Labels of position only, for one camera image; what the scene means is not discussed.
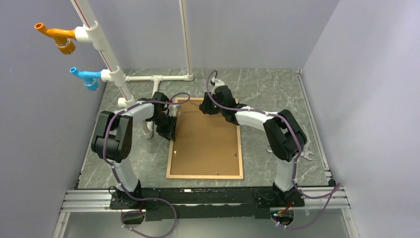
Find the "wooden picture frame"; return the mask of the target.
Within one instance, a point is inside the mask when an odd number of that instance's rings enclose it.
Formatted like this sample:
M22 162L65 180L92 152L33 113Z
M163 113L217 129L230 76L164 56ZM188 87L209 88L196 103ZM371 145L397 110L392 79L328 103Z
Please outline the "wooden picture frame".
M191 98L176 109L175 141L169 147L166 178L242 180L240 127L221 114L199 110L202 98Z

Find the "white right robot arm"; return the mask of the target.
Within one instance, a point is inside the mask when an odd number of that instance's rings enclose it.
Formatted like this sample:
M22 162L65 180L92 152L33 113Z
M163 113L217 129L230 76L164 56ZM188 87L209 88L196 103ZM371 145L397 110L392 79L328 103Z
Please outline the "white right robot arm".
M279 206L290 203L296 192L297 159L308 141L293 114L287 109L273 113L239 104L226 85L216 86L213 91L207 90L199 109L203 114L221 114L229 123L265 133L277 158L273 201Z

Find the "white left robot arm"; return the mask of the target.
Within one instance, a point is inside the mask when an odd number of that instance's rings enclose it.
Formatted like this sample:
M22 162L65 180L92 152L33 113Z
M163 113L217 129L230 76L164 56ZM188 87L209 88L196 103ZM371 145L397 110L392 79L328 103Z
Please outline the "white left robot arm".
M173 99L155 92L149 99L141 98L121 111L99 113L91 150L109 165L117 180L111 193L116 202L128 208L141 208L145 204L140 180L134 174L128 156L132 148L133 127L153 122L156 132L168 141L175 140L177 118L169 114Z

